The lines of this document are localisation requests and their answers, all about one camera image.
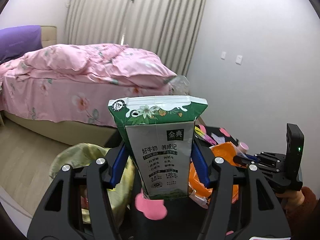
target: purple cloth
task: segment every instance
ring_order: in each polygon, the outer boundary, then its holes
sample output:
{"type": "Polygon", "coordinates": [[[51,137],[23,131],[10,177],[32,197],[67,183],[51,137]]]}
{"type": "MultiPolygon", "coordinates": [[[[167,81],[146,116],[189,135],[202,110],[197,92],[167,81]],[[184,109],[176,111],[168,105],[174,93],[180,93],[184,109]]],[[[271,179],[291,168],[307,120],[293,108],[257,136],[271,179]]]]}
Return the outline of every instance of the purple cloth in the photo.
{"type": "Polygon", "coordinates": [[[0,64],[42,49],[41,27],[27,25],[0,30],[0,64]]]}

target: curtain fold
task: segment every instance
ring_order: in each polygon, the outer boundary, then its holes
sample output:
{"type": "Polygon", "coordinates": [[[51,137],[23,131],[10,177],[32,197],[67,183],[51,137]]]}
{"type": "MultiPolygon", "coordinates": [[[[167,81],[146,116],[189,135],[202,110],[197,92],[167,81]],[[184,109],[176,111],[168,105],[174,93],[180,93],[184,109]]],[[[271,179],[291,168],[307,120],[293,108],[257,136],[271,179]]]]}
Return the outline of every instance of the curtain fold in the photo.
{"type": "Polygon", "coordinates": [[[67,43],[118,43],[156,53],[186,75],[206,0],[71,0],[67,43]]]}

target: orange bag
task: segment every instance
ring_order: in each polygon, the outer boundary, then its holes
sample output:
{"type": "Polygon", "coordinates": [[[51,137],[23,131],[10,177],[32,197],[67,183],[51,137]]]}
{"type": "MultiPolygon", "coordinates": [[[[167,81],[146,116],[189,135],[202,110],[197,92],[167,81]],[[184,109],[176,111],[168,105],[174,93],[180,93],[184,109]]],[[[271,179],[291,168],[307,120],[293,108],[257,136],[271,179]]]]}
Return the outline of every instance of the orange bag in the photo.
{"type": "MultiPolygon", "coordinates": [[[[223,144],[216,145],[211,148],[212,153],[216,157],[224,158],[233,166],[238,166],[233,162],[233,157],[236,155],[236,150],[231,142],[226,142],[223,144]]],[[[211,195],[212,195],[212,188],[207,189],[198,178],[196,173],[196,169],[191,163],[190,165],[190,173],[189,173],[189,184],[191,185],[192,189],[195,190],[195,194],[200,198],[206,198],[207,204],[209,204],[211,195]]],[[[236,202],[239,198],[239,187],[238,185],[233,185],[232,191],[232,202],[236,202]]]]}

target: pink comforter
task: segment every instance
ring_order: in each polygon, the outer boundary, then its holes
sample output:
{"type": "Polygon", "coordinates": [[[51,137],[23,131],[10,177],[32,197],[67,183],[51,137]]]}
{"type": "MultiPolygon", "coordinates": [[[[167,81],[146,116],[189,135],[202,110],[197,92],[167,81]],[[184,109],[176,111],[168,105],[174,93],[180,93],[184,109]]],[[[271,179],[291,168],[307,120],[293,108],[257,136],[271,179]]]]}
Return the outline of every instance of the pink comforter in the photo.
{"type": "Polygon", "coordinates": [[[116,127],[109,100],[169,95],[171,87],[163,83],[173,76],[145,50],[58,44],[0,65],[0,110],[27,119],[116,127]]]}

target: pink cap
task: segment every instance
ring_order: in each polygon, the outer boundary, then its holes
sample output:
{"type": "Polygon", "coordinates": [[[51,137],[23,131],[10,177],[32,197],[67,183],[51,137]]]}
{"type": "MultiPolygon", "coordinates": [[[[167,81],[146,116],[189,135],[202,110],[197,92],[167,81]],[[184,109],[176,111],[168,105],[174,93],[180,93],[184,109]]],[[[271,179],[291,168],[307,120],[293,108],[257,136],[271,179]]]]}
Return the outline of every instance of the pink cap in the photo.
{"type": "Polygon", "coordinates": [[[239,142],[238,149],[242,153],[246,153],[249,150],[249,147],[244,142],[239,142]]]}

